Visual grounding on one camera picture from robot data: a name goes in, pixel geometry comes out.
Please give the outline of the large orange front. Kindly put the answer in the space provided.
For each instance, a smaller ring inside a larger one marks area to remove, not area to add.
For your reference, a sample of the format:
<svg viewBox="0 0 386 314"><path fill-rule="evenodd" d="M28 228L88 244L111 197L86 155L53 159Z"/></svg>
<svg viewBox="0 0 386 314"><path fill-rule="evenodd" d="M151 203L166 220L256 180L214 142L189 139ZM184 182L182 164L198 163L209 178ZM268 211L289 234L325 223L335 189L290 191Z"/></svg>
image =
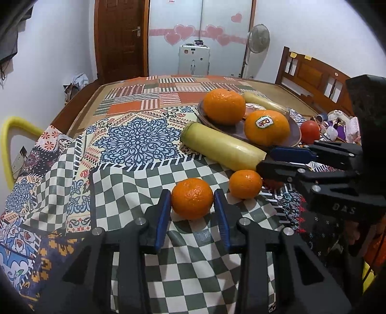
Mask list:
<svg viewBox="0 0 386 314"><path fill-rule="evenodd" d="M281 145L290 135L288 119L271 110L257 110L250 113L244 123L246 138L252 143L271 147Z"/></svg>

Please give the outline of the large orange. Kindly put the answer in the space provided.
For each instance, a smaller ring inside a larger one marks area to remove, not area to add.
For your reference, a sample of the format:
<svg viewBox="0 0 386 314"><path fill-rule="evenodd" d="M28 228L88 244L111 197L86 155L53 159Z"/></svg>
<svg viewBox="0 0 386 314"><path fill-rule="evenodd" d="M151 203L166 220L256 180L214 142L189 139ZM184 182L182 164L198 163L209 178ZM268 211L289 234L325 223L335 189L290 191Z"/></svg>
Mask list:
<svg viewBox="0 0 386 314"><path fill-rule="evenodd" d="M271 147L281 145L290 135L288 119L271 110L257 110L250 113L244 123L246 138L252 143Z"/></svg>
<svg viewBox="0 0 386 314"><path fill-rule="evenodd" d="M233 90L217 88L203 98L203 111L213 122L233 126L244 118L246 102Z"/></svg>

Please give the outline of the small mandarin front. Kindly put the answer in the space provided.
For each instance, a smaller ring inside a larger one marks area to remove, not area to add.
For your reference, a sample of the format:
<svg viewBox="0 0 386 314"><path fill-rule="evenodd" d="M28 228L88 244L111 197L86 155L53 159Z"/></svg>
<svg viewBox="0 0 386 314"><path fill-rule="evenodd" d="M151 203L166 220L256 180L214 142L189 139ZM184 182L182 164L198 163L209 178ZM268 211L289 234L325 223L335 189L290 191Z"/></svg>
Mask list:
<svg viewBox="0 0 386 314"><path fill-rule="evenodd" d="M172 190L172 209L185 220L201 219L210 212L213 200L210 185L200 178L182 180Z"/></svg>

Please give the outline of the small mandarin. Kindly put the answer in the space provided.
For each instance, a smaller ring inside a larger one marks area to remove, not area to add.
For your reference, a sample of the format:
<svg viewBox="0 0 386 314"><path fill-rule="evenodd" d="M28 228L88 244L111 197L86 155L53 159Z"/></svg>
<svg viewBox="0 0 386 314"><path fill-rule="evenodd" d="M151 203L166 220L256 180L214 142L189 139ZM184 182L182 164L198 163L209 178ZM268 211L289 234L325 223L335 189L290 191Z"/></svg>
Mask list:
<svg viewBox="0 0 386 314"><path fill-rule="evenodd" d="M185 220L201 219L210 212L213 200L210 185L200 178L182 180L172 190L172 209Z"/></svg>
<svg viewBox="0 0 386 314"><path fill-rule="evenodd" d="M239 170L229 179L229 190L233 197L242 200L255 198L261 191L262 178L253 170Z"/></svg>

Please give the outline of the dark red grape centre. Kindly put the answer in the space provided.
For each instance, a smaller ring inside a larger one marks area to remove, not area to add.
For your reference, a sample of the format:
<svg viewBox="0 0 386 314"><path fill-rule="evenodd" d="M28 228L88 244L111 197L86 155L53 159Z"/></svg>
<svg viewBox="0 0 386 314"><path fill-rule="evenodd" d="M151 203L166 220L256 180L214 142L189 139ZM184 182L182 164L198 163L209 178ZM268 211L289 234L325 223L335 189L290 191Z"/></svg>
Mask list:
<svg viewBox="0 0 386 314"><path fill-rule="evenodd" d="M278 190L284 186L284 183L264 178L262 180L263 186L268 190Z"/></svg>

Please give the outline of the red tomato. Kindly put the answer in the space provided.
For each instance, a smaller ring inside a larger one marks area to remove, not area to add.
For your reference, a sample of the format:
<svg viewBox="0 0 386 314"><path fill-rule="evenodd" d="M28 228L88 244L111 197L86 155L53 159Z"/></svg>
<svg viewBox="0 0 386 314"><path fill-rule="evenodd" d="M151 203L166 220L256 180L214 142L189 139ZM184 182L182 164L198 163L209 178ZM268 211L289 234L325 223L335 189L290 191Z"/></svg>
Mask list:
<svg viewBox="0 0 386 314"><path fill-rule="evenodd" d="M303 144L311 145L314 141L320 139L318 124L313 120L303 122L300 126L300 131L302 133Z"/></svg>

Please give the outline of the small mandarin rear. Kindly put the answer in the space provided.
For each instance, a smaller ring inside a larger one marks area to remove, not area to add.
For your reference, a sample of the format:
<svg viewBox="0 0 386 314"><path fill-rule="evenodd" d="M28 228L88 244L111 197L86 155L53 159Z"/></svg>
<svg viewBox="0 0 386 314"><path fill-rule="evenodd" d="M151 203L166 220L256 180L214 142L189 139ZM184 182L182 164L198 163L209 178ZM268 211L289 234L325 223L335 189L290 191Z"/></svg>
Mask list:
<svg viewBox="0 0 386 314"><path fill-rule="evenodd" d="M253 170L239 170L229 179L229 190L233 197L242 200L255 198L261 191L262 178Z"/></svg>

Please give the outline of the wooden bed headboard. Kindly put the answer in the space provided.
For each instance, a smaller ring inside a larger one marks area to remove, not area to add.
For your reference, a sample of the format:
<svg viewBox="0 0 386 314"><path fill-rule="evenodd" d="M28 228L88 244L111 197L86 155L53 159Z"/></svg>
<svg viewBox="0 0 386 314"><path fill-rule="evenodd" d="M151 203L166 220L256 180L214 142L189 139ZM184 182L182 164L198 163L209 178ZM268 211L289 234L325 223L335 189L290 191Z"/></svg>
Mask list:
<svg viewBox="0 0 386 314"><path fill-rule="evenodd" d="M348 116L353 109L347 91L345 73L314 57L283 48L276 84L297 95L318 113L335 109Z"/></svg>

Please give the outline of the dark purple ceramic plate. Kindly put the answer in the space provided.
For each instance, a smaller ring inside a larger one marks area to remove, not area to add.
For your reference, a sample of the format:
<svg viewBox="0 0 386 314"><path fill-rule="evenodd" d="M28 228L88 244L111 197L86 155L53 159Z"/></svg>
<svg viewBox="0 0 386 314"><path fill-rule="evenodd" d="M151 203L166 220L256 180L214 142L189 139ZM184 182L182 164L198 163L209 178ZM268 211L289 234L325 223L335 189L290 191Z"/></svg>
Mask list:
<svg viewBox="0 0 386 314"><path fill-rule="evenodd" d="M276 111L247 107L246 117L235 125L225 126L211 120L204 111L203 102L200 102L198 116L202 124L261 149L295 147L302 137L294 119Z"/></svg>

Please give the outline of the standing electric fan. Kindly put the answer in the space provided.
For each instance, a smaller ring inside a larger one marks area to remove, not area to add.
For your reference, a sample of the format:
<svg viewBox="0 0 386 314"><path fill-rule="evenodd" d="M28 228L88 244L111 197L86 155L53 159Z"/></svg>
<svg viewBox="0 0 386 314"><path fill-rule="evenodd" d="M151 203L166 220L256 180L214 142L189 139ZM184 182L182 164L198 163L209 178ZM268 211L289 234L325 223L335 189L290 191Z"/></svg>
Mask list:
<svg viewBox="0 0 386 314"><path fill-rule="evenodd" d="M260 23L255 25L247 36L247 46L242 66L241 77L254 79L264 63L270 44L268 28Z"/></svg>

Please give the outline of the striped patchwork bed blanket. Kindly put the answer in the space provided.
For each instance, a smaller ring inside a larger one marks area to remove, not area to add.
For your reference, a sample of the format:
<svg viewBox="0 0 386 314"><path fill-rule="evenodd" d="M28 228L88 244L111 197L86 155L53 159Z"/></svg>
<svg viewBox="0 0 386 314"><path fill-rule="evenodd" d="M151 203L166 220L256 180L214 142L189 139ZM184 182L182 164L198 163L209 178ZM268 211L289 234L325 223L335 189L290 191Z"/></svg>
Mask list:
<svg viewBox="0 0 386 314"><path fill-rule="evenodd" d="M106 84L96 100L94 116L112 116L130 111L148 111L196 104L211 90L253 92L247 81L233 77L162 75L138 77Z"/></svg>

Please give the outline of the clothes pile on chair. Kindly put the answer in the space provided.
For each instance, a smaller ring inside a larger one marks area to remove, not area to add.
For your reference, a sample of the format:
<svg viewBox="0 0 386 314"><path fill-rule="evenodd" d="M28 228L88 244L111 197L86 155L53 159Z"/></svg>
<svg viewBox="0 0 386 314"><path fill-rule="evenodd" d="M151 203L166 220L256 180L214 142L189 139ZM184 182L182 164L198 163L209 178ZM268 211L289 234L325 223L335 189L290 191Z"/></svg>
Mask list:
<svg viewBox="0 0 386 314"><path fill-rule="evenodd" d="M63 86L65 94L64 104L67 105L88 84L89 79L85 73L75 75L69 84Z"/></svg>

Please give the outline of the brown wooden door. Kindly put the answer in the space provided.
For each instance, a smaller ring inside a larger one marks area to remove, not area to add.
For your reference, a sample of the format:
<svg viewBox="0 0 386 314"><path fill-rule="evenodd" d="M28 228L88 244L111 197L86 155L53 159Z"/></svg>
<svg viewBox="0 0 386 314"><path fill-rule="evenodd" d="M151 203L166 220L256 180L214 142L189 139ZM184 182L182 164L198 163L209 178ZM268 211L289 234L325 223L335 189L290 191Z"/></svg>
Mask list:
<svg viewBox="0 0 386 314"><path fill-rule="evenodd" d="M101 82L148 75L149 10L149 1L95 2L94 47Z"/></svg>

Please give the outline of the wall power socket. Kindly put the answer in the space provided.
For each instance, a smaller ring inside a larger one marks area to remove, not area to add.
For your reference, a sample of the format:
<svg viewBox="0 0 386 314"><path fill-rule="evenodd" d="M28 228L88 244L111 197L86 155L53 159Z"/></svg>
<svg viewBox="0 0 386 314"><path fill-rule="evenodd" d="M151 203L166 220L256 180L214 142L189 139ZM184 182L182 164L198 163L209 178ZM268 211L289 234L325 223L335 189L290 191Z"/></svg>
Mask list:
<svg viewBox="0 0 386 314"><path fill-rule="evenodd" d="M19 153L17 154L17 156L15 157L13 163L12 163L12 174L13 174L13 179L14 180L17 180L23 166L24 166L24 163L27 159L27 155L28 155L28 152L26 150L26 148L23 146L21 147Z"/></svg>

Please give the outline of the wall mounted black television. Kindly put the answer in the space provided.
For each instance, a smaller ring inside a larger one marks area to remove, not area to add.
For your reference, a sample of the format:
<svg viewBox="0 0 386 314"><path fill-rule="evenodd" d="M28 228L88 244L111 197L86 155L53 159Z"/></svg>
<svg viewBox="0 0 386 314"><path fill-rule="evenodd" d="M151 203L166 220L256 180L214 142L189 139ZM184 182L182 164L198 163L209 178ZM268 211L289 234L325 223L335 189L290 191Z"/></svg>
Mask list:
<svg viewBox="0 0 386 314"><path fill-rule="evenodd" d="M1 2L1 37L21 21L30 19L35 1Z"/></svg>

